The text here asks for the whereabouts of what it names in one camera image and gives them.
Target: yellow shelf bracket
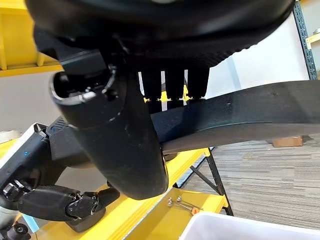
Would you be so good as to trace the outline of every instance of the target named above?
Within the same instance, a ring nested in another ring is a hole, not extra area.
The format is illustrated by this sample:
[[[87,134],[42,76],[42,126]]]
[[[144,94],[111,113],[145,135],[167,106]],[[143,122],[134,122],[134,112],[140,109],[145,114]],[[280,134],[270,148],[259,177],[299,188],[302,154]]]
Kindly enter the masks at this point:
[[[0,14],[0,69],[7,70],[3,27],[2,16]]]

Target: black metal upright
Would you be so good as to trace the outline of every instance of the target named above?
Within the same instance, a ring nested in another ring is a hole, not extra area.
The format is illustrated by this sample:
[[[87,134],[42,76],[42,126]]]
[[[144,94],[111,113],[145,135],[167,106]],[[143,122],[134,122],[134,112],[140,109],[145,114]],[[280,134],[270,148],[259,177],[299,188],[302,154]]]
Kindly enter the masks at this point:
[[[306,39],[308,37],[308,32],[306,28],[306,23],[304,19],[304,15],[302,12],[301,4],[299,1],[295,2],[293,8],[293,15],[296,23],[296,27],[298,29],[300,42],[304,54],[305,64],[308,70],[310,80],[318,80],[316,65],[314,61],[314,56],[312,54],[312,50],[308,49]]]
[[[206,157],[206,160],[207,160],[207,162],[209,164],[209,168],[211,170],[211,174],[213,176],[214,182],[215,182],[216,187],[218,189],[218,193],[220,195],[224,195],[226,200],[227,200],[227,202],[228,202],[228,207],[224,208],[225,213],[227,215],[234,216],[234,212],[232,211],[232,208],[231,208],[231,205],[230,205],[230,202],[229,202],[225,187],[224,187],[224,185],[222,183],[222,180],[220,178],[220,174],[219,174],[217,165],[215,163],[214,156],[212,155],[212,152],[211,152],[210,148],[209,148],[209,152],[210,152],[210,155]]]
[[[215,163],[215,159],[212,155],[212,150],[210,148],[208,148],[210,155],[206,156],[206,160],[209,164],[210,170],[211,170],[211,174],[213,176],[214,182],[215,184],[210,181],[205,175],[203,175],[197,167],[191,166],[190,169],[193,171],[193,173],[195,173],[196,175],[198,175],[206,184],[208,184],[215,192],[217,192],[219,195],[224,195],[225,199],[228,203],[228,207],[223,207],[223,209],[225,210],[225,213],[229,216],[234,216],[234,212],[232,211],[224,184],[222,183],[222,180],[220,178],[220,174],[217,168],[217,165]]]

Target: screw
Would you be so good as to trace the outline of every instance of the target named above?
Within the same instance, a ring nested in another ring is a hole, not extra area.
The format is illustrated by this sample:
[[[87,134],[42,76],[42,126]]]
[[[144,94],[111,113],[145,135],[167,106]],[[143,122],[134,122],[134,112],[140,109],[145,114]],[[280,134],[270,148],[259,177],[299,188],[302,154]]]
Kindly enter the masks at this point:
[[[22,233],[22,232],[24,231],[24,228],[23,228],[22,226],[19,226],[19,227],[16,229],[16,231],[17,231],[18,233]]]

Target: gray wall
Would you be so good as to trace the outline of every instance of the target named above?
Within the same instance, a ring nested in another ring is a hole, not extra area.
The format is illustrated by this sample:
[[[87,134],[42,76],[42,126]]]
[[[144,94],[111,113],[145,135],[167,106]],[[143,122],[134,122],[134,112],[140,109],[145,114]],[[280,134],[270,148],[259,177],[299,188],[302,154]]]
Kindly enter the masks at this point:
[[[49,96],[54,72],[0,77],[0,132],[23,133],[35,122],[51,124],[60,114]],[[96,169],[67,168],[57,184],[80,191],[94,191],[106,183]]]
[[[23,133],[35,122],[49,125],[59,116],[48,90],[53,74],[0,77],[0,132]]]
[[[320,1],[305,0],[301,2],[303,17],[305,21],[308,36],[312,36],[313,32],[320,28]],[[312,43],[312,54],[318,78],[320,77],[320,41]]]

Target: gray carpet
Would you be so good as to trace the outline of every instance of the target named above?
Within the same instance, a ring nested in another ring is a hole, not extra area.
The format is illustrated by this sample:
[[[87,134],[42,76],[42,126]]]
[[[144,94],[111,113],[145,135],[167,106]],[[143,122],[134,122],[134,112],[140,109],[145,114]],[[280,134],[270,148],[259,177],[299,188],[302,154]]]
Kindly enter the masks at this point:
[[[310,137],[301,147],[250,141],[213,151],[235,216],[320,230],[320,135]],[[199,170],[213,181],[206,161]],[[184,188],[214,193],[195,174]]]

